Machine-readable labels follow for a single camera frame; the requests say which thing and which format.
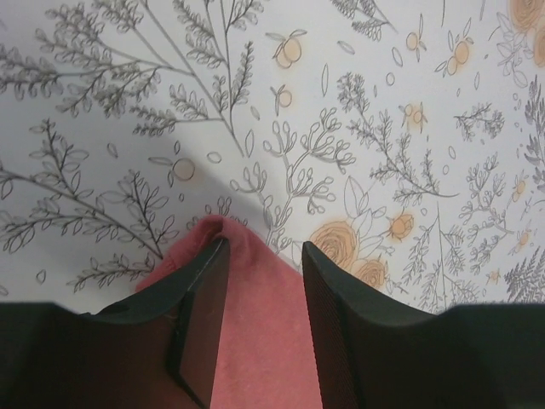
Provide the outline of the red t shirt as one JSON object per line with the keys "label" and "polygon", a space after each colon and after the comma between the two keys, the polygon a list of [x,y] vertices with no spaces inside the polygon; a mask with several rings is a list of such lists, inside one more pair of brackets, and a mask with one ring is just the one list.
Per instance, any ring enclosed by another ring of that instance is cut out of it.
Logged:
{"label": "red t shirt", "polygon": [[212,407],[320,408],[303,279],[240,222],[201,219],[138,290],[187,265],[215,239],[228,240],[230,262]]}

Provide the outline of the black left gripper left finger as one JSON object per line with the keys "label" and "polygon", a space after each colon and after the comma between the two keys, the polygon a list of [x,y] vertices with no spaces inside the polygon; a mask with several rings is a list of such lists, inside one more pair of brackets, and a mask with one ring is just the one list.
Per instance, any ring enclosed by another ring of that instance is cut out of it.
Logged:
{"label": "black left gripper left finger", "polygon": [[210,407],[229,254],[217,239],[97,314],[3,303],[2,407]]}

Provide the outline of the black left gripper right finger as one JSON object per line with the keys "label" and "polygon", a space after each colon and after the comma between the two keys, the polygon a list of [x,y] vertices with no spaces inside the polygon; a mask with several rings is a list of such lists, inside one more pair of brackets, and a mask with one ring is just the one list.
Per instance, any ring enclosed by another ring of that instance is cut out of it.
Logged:
{"label": "black left gripper right finger", "polygon": [[302,248],[326,408],[541,408],[544,307],[461,304],[429,314]]}

